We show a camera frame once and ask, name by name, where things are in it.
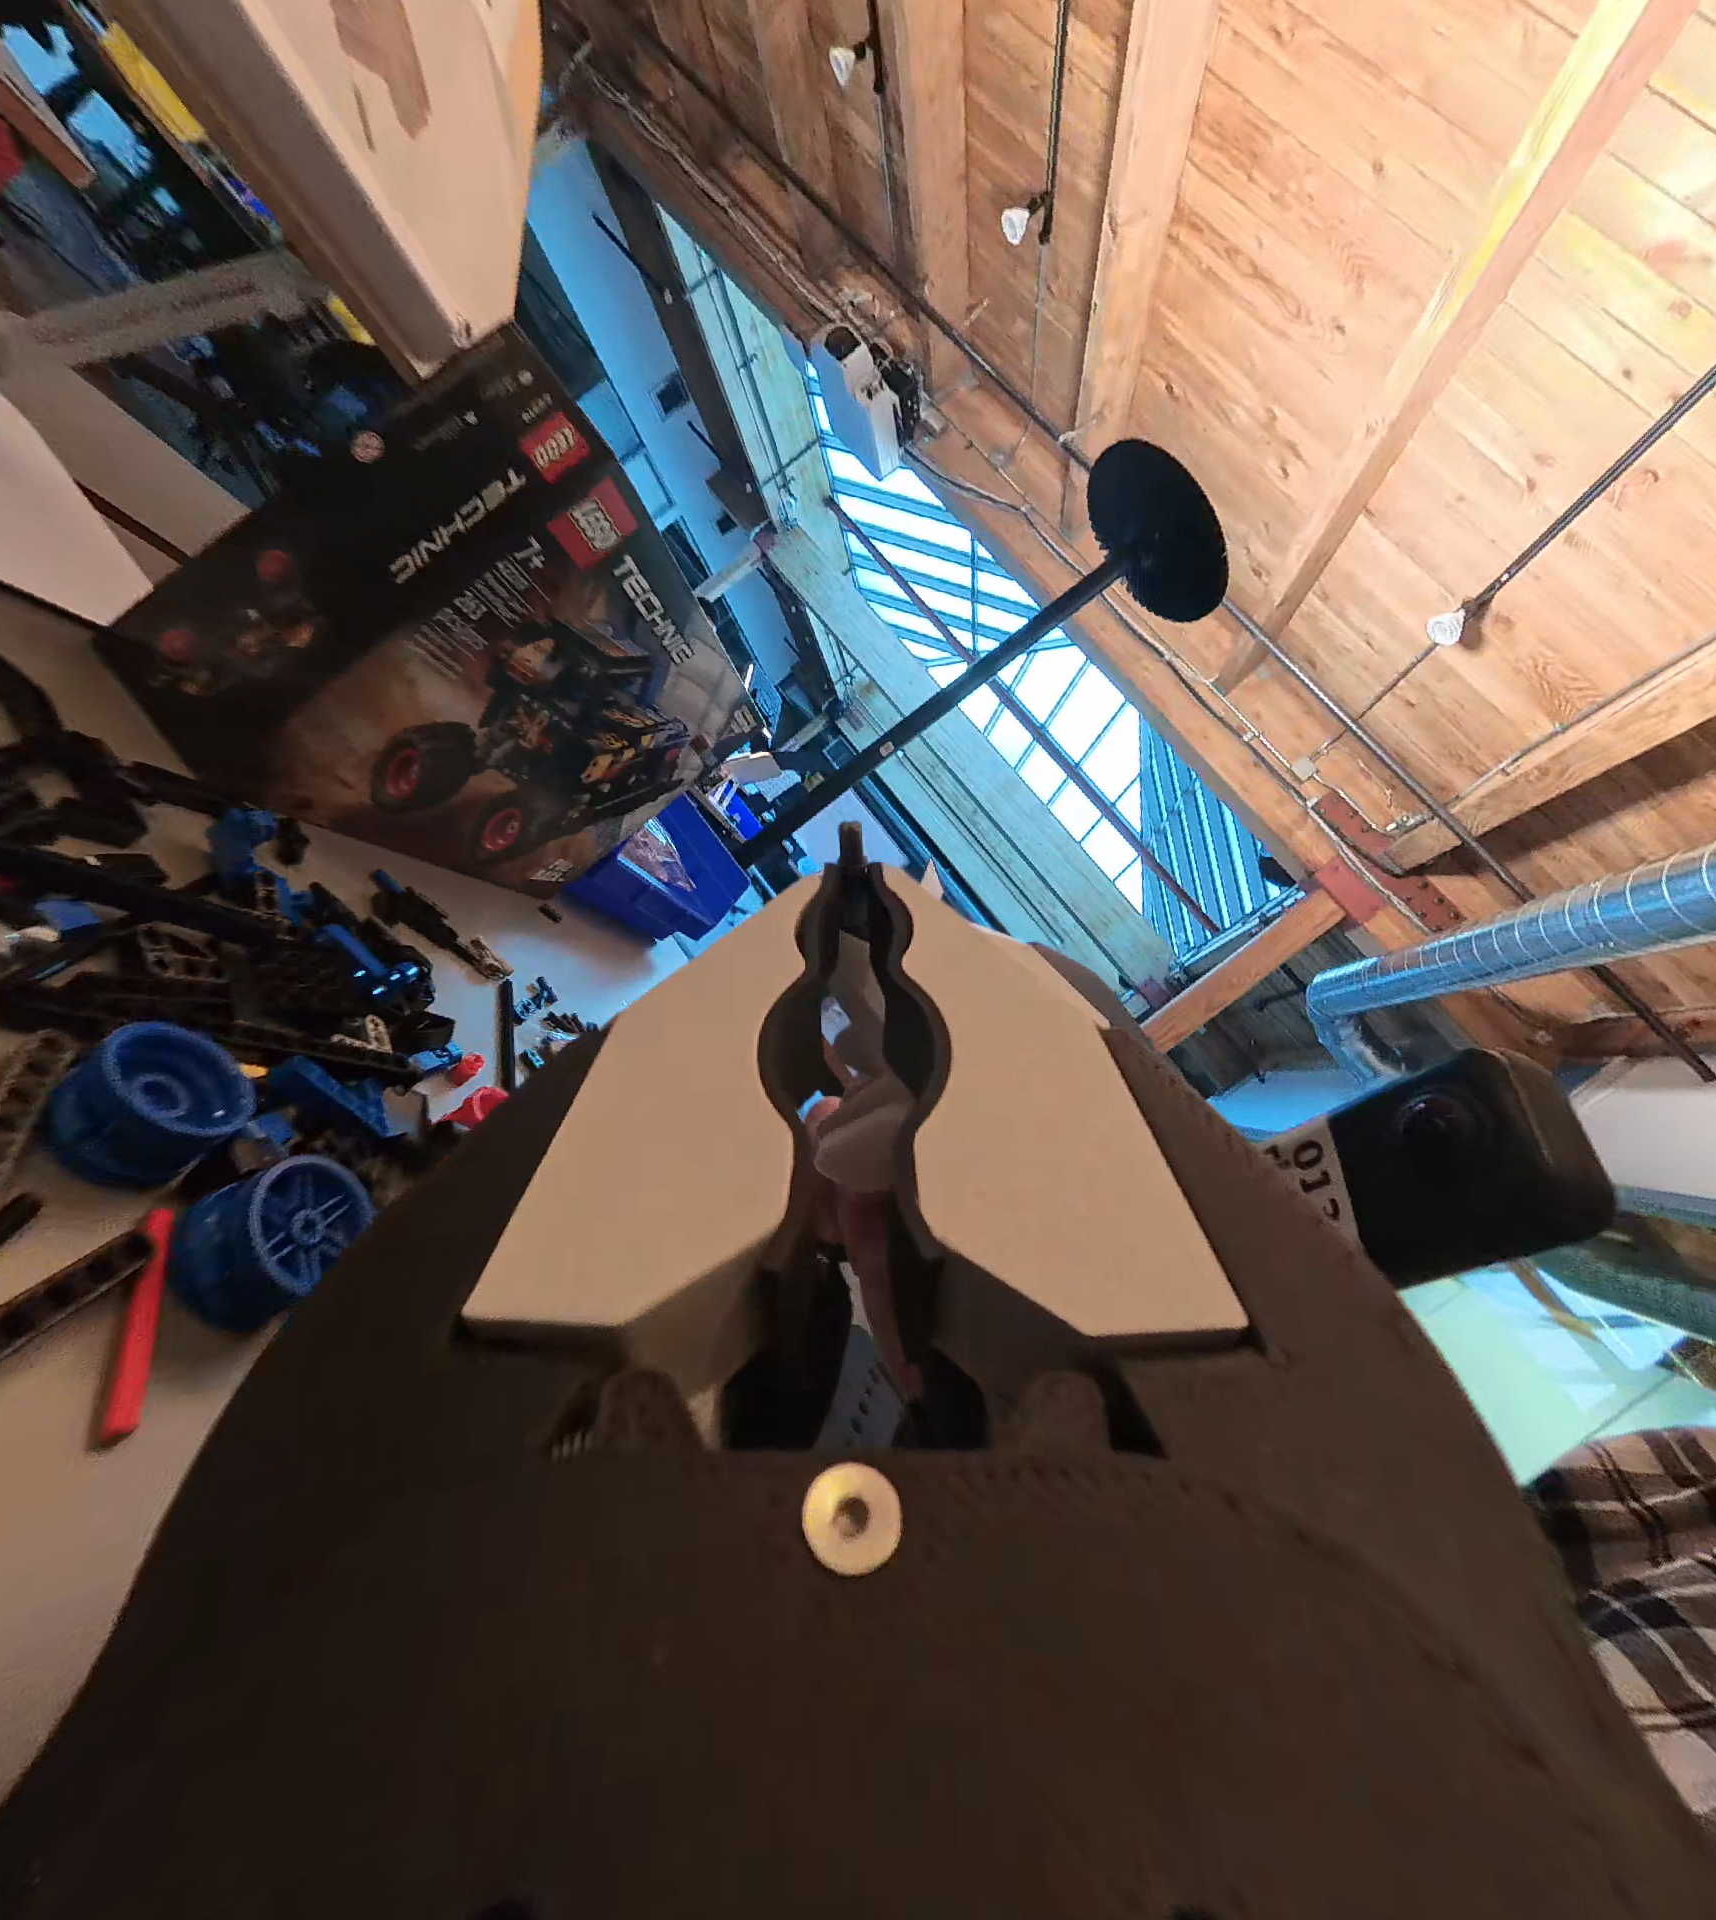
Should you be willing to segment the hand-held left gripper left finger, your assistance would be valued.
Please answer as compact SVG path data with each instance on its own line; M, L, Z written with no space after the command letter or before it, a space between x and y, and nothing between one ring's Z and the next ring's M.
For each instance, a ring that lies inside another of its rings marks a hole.
M718 1404L725 1441L813 1441L841 1378L806 1114L840 882L798 879L600 1036L460 1308L497 1347Z

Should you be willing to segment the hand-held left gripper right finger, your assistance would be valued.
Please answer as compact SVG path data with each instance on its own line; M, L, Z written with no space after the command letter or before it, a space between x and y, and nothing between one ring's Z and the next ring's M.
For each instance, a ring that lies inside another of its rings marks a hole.
M1037 1382L1239 1341L1249 1315L1129 1063L1164 1068L1106 987L869 871L869 1188L890 1196L893 1329L919 1441L986 1441Z

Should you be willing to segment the pile of small loose pins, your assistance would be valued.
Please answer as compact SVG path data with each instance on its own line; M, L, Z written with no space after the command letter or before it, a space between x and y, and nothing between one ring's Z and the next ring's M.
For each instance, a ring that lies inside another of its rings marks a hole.
M562 1047L603 1030L602 1022L563 1008L543 973L532 973L516 987L517 1080L548 1065Z

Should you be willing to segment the blue plastic bin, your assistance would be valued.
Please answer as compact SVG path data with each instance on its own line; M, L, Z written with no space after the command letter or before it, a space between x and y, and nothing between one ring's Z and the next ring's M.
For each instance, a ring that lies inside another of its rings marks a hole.
M689 791L560 888L562 899L650 944L707 940L747 893L747 871Z

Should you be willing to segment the blue wheel hub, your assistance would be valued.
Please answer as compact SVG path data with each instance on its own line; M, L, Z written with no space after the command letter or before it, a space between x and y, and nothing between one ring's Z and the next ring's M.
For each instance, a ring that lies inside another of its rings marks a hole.
M198 1030L118 1026L54 1088L41 1139L95 1188L166 1188L238 1135L258 1112L246 1069Z
M373 1217L352 1169L286 1157L180 1212L163 1285L204 1325L254 1333L304 1302Z

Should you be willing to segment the glass skylight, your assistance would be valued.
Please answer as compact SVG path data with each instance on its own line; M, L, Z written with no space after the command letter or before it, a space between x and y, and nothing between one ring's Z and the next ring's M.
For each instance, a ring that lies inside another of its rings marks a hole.
M869 624L887 635L885 673L907 666L896 707L916 707L1037 612L990 548L912 466L872 474L845 445L815 372L800 374L818 453L800 460ZM1066 629L965 691L950 717L903 749L907 770L955 772L990 802L994 852L1068 865L1052 899L1073 907L1115 971L1156 975L1212 940L1283 909L1298 884L1229 805L1138 714ZM1083 897L1093 897L1085 914Z

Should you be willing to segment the pile of loose building parts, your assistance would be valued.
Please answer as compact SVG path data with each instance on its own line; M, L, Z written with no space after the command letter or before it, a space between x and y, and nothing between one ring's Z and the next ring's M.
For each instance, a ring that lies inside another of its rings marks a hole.
M309 848L288 816L116 753L77 732L49 694L0 654L0 1030L54 1030L71 1068L116 1028L166 1022L217 1041L254 1082L254 1117L161 1188L99 1245L0 1304L0 1369L139 1272L145 1216L194 1201L286 1157L322 1155L366 1186L376 1216L472 1132L438 1124L495 1085L495 987L327 886L296 884ZM486 1072L449 1085L461 1052ZM0 1200L0 1252L41 1196Z

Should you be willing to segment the red axle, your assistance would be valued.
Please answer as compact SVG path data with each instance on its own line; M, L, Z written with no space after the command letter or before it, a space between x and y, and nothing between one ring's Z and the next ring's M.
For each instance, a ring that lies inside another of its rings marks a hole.
M145 1214L142 1232L147 1254L126 1287L121 1319L91 1434L95 1452L121 1445L142 1426L168 1290L176 1219L177 1210L173 1206L154 1207Z

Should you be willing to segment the black steel pole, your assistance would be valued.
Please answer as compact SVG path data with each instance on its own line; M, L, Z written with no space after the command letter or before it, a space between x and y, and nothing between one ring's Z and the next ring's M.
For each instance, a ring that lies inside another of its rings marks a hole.
M1088 467L1085 516L1102 550L1099 564L1050 598L1012 635L973 654L950 683L942 683L847 762L782 804L773 821L733 852L741 868L775 852L785 838L825 814L890 757L962 707L969 694L999 682L1005 668L1050 634L1066 629L1110 587L1126 587L1144 612L1177 624L1202 619L1225 600L1229 550L1221 518L1195 475L1161 445L1141 437L1110 443Z

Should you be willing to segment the printed toy set box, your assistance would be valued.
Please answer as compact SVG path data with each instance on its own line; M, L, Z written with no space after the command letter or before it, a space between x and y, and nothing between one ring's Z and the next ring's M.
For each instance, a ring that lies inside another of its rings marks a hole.
M236 804L532 899L762 725L620 456L514 325L94 647Z

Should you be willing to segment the white ceiling projector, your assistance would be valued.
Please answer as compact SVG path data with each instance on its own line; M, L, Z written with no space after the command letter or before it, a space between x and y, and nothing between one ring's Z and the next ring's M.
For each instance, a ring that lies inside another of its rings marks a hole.
M812 333L806 365L818 381L829 433L869 477L891 477L924 414L926 385L916 361L861 336L849 322L831 322Z

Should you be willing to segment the wooden post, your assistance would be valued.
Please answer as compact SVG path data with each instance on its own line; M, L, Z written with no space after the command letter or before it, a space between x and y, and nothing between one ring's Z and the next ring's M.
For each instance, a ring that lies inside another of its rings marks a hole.
M1432 878L1402 873L1384 861L1391 835L1373 827L1349 800L1325 793L1307 805L1307 814L1323 830L1331 855L1310 871L1293 902L1141 1020L1139 1031L1157 1050L1170 1052L1197 1036L1210 1020L1325 936L1366 929L1394 909L1430 937L1466 921Z

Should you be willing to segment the silver ventilation duct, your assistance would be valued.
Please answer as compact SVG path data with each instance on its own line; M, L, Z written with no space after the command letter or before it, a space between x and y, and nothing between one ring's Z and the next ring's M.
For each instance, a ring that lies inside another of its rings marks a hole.
M1302 1004L1334 1060L1359 1078L1386 1078L1395 1065L1368 1036L1369 1013L1713 944L1716 840L1323 969Z

